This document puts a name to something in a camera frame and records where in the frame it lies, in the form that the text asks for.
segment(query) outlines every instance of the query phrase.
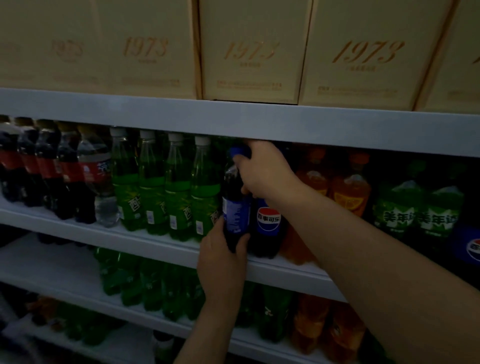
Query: white bottle cap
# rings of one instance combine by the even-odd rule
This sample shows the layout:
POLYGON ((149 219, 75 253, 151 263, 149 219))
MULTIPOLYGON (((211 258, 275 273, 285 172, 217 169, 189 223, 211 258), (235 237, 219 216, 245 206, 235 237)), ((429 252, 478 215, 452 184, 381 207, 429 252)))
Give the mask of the white bottle cap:
POLYGON ((154 130, 140 130, 140 137, 142 139, 155 139, 155 131, 154 130))
POLYGON ((110 135, 111 136, 127 136, 127 129, 118 128, 118 127, 110 128, 110 135))
POLYGON ((197 146, 209 146, 210 145, 210 137, 208 137, 208 136, 196 136, 195 137, 195 145, 197 145, 197 146))
POLYGON ((180 133, 168 133, 168 141, 183 142, 183 135, 180 133))

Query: pepsi logo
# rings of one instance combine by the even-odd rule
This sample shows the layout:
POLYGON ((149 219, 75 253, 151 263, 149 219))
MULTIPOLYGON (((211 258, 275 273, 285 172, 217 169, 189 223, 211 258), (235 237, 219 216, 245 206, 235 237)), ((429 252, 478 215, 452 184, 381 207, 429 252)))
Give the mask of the pepsi logo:
POLYGON ((480 261, 480 239, 474 239, 467 244, 467 253, 473 259, 480 261))
POLYGON ((273 231, 279 225, 282 219, 280 213, 269 207, 261 207, 257 212, 257 224, 258 227, 264 231, 273 231))

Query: shelf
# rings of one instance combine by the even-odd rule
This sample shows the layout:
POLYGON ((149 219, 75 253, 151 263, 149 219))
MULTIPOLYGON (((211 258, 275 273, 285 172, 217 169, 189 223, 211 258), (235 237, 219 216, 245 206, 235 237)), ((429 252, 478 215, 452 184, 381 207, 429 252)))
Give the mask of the shelf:
POLYGON ((480 157, 480 115, 0 88, 0 114, 333 146, 480 157))
MULTIPOLYGON (((104 228, 59 220, 43 207, 25 207, 0 197, 0 224, 55 235, 76 242, 101 246, 146 258, 196 268, 199 244, 178 242, 169 235, 154 236, 145 230, 129 232, 122 226, 104 228)), ((247 280, 291 291, 345 301, 328 274, 315 264, 296 266, 281 256, 274 259, 249 256, 247 280)))
MULTIPOLYGON (((0 281, 182 338, 193 325, 186 317, 172 322, 161 312, 146 312, 142 305, 123 306, 119 295, 103 293, 98 264, 86 247, 41 244, 31 233, 0 249, 0 281)), ((302 355, 287 339, 273 344, 253 328, 234 329, 228 351, 272 364, 330 363, 320 350, 302 355)))
POLYGON ((154 364, 152 331, 132 324, 110 332, 103 343, 87 346, 81 341, 72 341, 50 326, 35 326, 27 315, 14 324, 17 333, 50 342, 106 364, 154 364))

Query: orange soda bottle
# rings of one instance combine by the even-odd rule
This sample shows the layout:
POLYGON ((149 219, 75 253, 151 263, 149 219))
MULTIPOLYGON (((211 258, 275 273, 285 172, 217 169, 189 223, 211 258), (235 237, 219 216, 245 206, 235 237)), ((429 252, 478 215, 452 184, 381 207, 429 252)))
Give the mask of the orange soda bottle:
POLYGON ((317 347, 330 303, 327 298, 309 294, 299 295, 290 340, 300 352, 308 355, 317 347))
MULTIPOLYGON (((307 186, 326 196, 328 180, 321 172, 320 163, 325 156, 325 148, 311 147, 307 154, 307 163, 300 166, 297 177, 307 186)), ((296 265, 316 262, 317 259, 305 245, 295 229, 289 225, 280 249, 280 254, 296 265)))
POLYGON ((372 191, 362 175, 363 167, 368 163, 369 157, 365 152, 350 152, 348 156, 350 172, 346 177, 334 177, 331 183, 329 197, 357 216, 362 216, 372 191))
POLYGON ((325 355, 336 363, 350 363, 357 358, 365 324, 348 303, 335 302, 331 308, 332 324, 323 335, 325 355))

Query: pepsi bottle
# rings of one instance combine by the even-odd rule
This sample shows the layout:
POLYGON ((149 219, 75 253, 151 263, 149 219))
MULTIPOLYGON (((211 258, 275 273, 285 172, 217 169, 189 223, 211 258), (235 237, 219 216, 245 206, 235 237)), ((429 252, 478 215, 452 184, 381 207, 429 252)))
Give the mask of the pepsi bottle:
POLYGON ((259 258, 272 259, 280 250, 287 231, 287 220, 263 198, 252 202, 248 252, 259 258))
MULTIPOLYGON (((250 156, 250 150, 246 146, 233 146, 229 153, 231 158, 237 154, 250 156)), ((225 219, 223 233, 232 253, 236 251, 240 237, 248 232, 249 227, 251 197, 242 194, 242 186, 240 172, 235 163, 230 160, 223 181, 223 218, 225 219)))

